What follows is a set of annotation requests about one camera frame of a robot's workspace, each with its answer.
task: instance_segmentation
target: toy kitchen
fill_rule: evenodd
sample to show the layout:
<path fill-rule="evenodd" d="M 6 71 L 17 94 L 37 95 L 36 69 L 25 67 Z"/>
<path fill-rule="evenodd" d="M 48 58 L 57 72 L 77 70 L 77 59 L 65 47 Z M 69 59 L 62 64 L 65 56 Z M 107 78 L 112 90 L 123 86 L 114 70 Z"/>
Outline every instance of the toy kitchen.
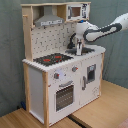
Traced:
<path fill-rule="evenodd" d="M 73 33 L 89 20 L 90 2 L 22 4 L 26 109 L 46 128 L 101 95 L 105 49 L 85 44 L 81 55 Z"/>

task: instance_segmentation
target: backsplash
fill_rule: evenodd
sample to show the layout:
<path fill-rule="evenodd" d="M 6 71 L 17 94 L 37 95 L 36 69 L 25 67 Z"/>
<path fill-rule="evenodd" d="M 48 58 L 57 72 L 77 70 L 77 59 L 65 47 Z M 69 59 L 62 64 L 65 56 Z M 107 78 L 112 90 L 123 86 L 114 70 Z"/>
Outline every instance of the backsplash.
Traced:
<path fill-rule="evenodd" d="M 31 32 L 33 58 L 67 49 L 76 22 L 35 27 Z"/>

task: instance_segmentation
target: sink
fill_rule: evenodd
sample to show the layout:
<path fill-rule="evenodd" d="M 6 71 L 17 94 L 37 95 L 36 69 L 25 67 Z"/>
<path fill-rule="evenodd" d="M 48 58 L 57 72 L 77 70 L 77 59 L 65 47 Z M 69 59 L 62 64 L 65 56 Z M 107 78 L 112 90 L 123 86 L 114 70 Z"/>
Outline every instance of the sink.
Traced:
<path fill-rule="evenodd" d="M 87 53 L 94 52 L 94 51 L 95 51 L 94 49 L 83 47 L 82 55 L 86 55 Z M 65 53 L 76 55 L 76 48 L 68 49 L 65 51 Z"/>

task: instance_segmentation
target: knob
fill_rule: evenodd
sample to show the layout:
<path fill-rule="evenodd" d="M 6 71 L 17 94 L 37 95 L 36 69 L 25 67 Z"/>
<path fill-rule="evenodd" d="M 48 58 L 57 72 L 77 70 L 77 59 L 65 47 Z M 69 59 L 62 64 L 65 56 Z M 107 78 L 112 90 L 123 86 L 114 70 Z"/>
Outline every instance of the knob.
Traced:
<path fill-rule="evenodd" d="M 75 72 L 78 68 L 77 67 L 73 67 L 72 71 Z"/>
<path fill-rule="evenodd" d="M 54 78 L 55 78 L 55 79 L 59 79 L 59 74 L 58 74 L 58 73 L 55 73 L 55 74 L 54 74 Z"/>

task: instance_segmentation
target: table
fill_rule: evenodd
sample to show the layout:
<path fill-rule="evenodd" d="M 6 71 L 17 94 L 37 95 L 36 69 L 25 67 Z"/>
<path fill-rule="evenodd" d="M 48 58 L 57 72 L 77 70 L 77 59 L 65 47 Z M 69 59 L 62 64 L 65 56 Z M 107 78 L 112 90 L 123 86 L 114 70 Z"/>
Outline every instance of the table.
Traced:
<path fill-rule="evenodd" d="M 44 128 L 37 119 L 23 109 L 14 111 L 0 118 L 0 128 Z M 79 125 L 64 118 L 50 128 L 81 128 Z"/>
<path fill-rule="evenodd" d="M 87 128 L 116 128 L 128 118 L 128 89 L 102 80 L 101 93 L 71 117 Z"/>

